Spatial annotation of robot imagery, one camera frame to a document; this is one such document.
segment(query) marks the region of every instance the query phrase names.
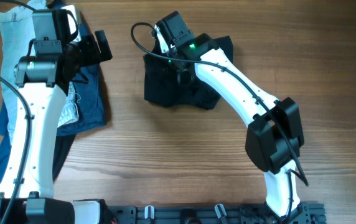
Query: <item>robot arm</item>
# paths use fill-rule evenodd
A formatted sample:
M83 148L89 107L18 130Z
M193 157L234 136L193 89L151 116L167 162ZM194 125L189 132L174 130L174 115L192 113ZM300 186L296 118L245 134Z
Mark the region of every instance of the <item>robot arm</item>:
M35 39L28 44L29 52L34 46L35 56L27 54L14 68L18 91L26 99L31 117L26 117L22 102L18 99L16 132L7 169L0 183L0 221L75 223L75 218L84 222L88 219L99 221L100 216L77 217L70 202L53 199L52 161L57 124L69 82L81 67L110 60L112 54L103 30L95 32L98 43L92 34L80 36L72 6L68 10L36 10L32 18ZM27 119L31 122L30 130L27 130ZM30 138L27 154L22 156L26 131L29 131ZM21 169L22 179L17 179ZM16 185L19 187L13 194ZM12 211L7 213L6 205L9 207L10 204ZM102 201L91 202L90 208L94 205L101 207Z
M157 22L154 32L153 35L157 36L162 53L172 58L212 62L235 73L261 98L284 127L294 151L299 156L304 136L298 106L292 99L286 98L280 102L275 96L256 86L227 59L223 50L207 34L195 38L178 12L173 12ZM281 133L269 123L271 118L256 98L238 78L225 69L202 63L191 65L180 61L172 62L177 69L179 80L183 80L184 76L192 76L187 80L197 77L210 85L235 109L248 127L246 152L254 164L264 172L267 187L266 203L269 208L276 216L282 218L289 213L289 207L291 210L296 209L299 205L296 179L294 175L287 175L289 170L295 170L296 163L292 160Z

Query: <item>wood grain surface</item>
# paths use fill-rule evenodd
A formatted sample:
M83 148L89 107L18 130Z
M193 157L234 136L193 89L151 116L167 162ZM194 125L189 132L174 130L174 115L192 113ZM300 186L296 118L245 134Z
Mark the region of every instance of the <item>wood grain surface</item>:
M77 136L55 198L108 205L262 203L263 174L245 152L246 126L221 99L211 111L144 101L144 55L135 22L179 11L195 34L230 35L235 65L267 92L299 107L309 187L328 223L356 223L356 1L89 1L76 5L103 29L114 58L101 64L108 124ZM0 4L0 11L12 6ZM136 37L151 49L149 29ZM0 69L2 62L0 36Z

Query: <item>black fabric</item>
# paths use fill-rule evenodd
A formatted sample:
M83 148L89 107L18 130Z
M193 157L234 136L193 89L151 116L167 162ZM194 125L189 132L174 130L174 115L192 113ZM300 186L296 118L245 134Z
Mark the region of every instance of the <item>black fabric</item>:
M54 181L58 177L59 172L65 163L67 154L70 151L70 147L72 146L75 137L75 134L68 136L56 136L54 164L52 166L52 179Z
M53 2L51 2L49 5L48 5L48 8L49 9L53 9L55 6L58 6L58 5L61 5L63 4L63 1L62 0L54 0Z
M229 36L214 41L233 63L233 44ZM156 41L153 53L160 54L159 42ZM208 84L195 78L189 86L178 84L176 70L171 69L165 60L146 54L144 99L164 107L175 105L193 105L206 110L215 107L221 96Z

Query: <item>black mounting base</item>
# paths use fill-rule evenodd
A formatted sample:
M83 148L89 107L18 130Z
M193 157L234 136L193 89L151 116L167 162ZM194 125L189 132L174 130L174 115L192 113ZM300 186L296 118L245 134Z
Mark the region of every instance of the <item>black mounting base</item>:
M145 219L145 208L109 206L119 224L280 224L265 204L225 207L225 221L218 219L214 207L156 207L154 219ZM290 224L326 224L323 204L301 203L292 212Z
M0 198L0 223L9 203L8 198ZM52 198L17 198L6 223L63 223L74 224L74 208L70 202Z

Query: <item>wire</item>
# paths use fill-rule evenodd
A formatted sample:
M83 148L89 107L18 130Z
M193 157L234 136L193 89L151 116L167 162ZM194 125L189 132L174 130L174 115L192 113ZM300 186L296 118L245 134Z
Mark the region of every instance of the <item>wire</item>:
M294 171L294 170L292 170L292 169L289 169L289 171L290 171L291 173L293 173L294 175L296 175L296 176L298 177L298 179L300 179L300 180L302 181L302 177L301 177L296 171Z
M28 6L28 5L26 5L26 4L22 3L22 2L19 2L19 1L0 0L0 2L7 2L7 3L17 4L17 5L20 5L20 6L24 6L24 7L28 8L28 9L30 9L33 12L36 11L36 9L34 9L33 7ZM29 47L28 55L30 55L32 41L30 41L30 43L29 43L30 47ZM14 190L12 192L11 198L9 199L8 206L5 209L4 216L2 217L2 220L1 220L1 224L5 224L8 221L9 214L10 214L10 212L12 210L14 201L15 201L17 193L19 191L19 187L21 186L21 183L22 183L24 167L25 167L26 159L27 159L27 152L29 150L29 141L30 141L30 134L31 134L31 119L32 118L31 118L29 105L27 104L26 100L21 95L21 93L19 93L19 91L17 89L15 89L15 87L13 87L8 81L3 79L3 77L0 77L0 82L2 82L8 88L10 88L12 90L12 92L21 101L21 103L23 105L23 108L24 108L24 111L26 113L26 121L27 121L26 122L26 136L25 136L25 139L24 139L24 146L23 146L23 152L22 152L22 157L21 157L21 163L19 164L19 169L17 171L17 176L16 176L15 183L14 183L15 184Z
M24 7L28 8L28 9L30 9L31 11L36 11L36 9L34 9L34 8L31 7L31 6L28 6L28 5L24 4L23 2L14 1L14 0L0 0L0 2L18 4L18 5L20 5L20 6L24 6Z
M21 158L21 163L19 165L19 170L17 171L17 177L16 177L16 181L15 181L15 187L14 190L12 192L12 196L11 199L9 200L8 206L5 210L4 216L2 218L1 223L6 223L7 222L7 218L9 216L9 213L11 212L13 203L15 201L17 192L19 191L19 187L21 186L21 182L22 182L22 176L23 176L23 169L26 163L26 157L27 157L27 152L28 152L28 148L29 148L29 139L30 139L30 134L31 134L31 114L30 114L30 109L29 109L29 105L27 104L26 100L24 99L24 97L21 95L21 93L19 93L19 91L17 89L15 89L15 87L13 87L8 81L6 81L5 79L3 79L2 77L0 77L0 81L5 84L6 86L8 86L8 88L10 88L12 90L13 93L15 93L15 95L18 97L18 99L20 99L20 101L23 104L23 108L24 111L26 113L26 136L24 139L24 147L23 147L23 152L22 152L22 158Z
M289 169L286 173L289 177L289 192L290 192L290 196L289 196L289 211L288 211L288 215L286 215L286 218L285 218L285 223L289 223L290 222L290 215L291 215L291 208L292 208L292 205L293 205L293 183L291 182L291 173L292 172L296 172L296 171L293 171L292 169Z
M148 26L150 27L153 32L156 34L156 30L153 28L152 25L148 24L147 22L137 22L135 23L132 28L131 28L131 38L132 40L134 41L134 43L144 52L146 52L147 54L149 55L152 55L153 57L157 57L157 58L160 58L160 59L164 59L164 60L172 60L172 61L178 61L178 62L186 62L186 63L201 63L201 64L204 64L204 65L211 65L211 66L214 66L214 67L217 67L219 69L221 69L223 72L227 72L229 73L230 75L232 75L233 77L235 77L249 92L250 94L253 96L253 98L256 99L256 102L258 102L263 108L264 110L266 111L266 113L268 114L268 116L273 120L273 122L275 123L275 126L277 127L278 131L281 133L282 135L282 138L284 139L284 141L286 142L286 144L288 145L288 148L290 150L290 153L291 153L291 157L293 158L293 160L295 161L296 163L296 166L298 168L298 171L299 171L299 174L301 176L301 180L304 182L304 184L308 187L308 181L307 181L307 178L305 176L305 173L300 165L300 161L298 160L298 157L296 155L296 153L294 152L294 149L291 145L291 143L289 142L289 139L288 137L286 136L283 128L281 127L281 125L279 124L278 120L273 116L271 110L269 110L269 108L264 104L263 100L247 85L246 82L244 82L237 74L235 74L234 72L232 72L231 70L229 70L227 67L224 67L224 66L221 66L219 64L216 64L216 63L212 63L212 62L207 62L207 61L196 61L196 60L186 60L186 59L179 59L179 58L172 58L172 57L165 57L165 56L162 56L162 55L158 55L158 54L155 54L151 51L149 51L148 49L145 49L134 37L134 29L136 26Z
M70 40L70 41L73 41L78 36L78 23L77 23L76 18L74 18L73 13L71 11L69 11L69 10L66 10L66 11L67 11L67 14L72 17L72 19L74 21L74 24L76 26L76 31L72 34L72 39Z

